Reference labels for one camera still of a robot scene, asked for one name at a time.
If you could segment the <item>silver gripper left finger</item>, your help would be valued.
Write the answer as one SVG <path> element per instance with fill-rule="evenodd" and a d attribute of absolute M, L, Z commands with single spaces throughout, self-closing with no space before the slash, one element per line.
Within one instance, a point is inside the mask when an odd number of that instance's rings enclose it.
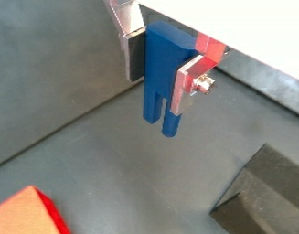
<path fill-rule="evenodd" d="M 145 76 L 146 24 L 137 0 L 104 0 L 120 32 L 126 77 L 136 82 Z"/>

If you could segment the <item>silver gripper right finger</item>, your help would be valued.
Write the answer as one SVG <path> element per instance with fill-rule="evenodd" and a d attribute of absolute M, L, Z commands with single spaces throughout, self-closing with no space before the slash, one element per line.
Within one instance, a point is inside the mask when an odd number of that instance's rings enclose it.
<path fill-rule="evenodd" d="M 218 66 L 224 58 L 226 45 L 216 38 L 198 33 L 196 50 L 200 54 L 178 69 L 176 87 L 172 99 L 172 112 L 181 115 L 193 101 L 193 94 L 209 94 L 214 88 L 216 80 L 208 73 Z"/>

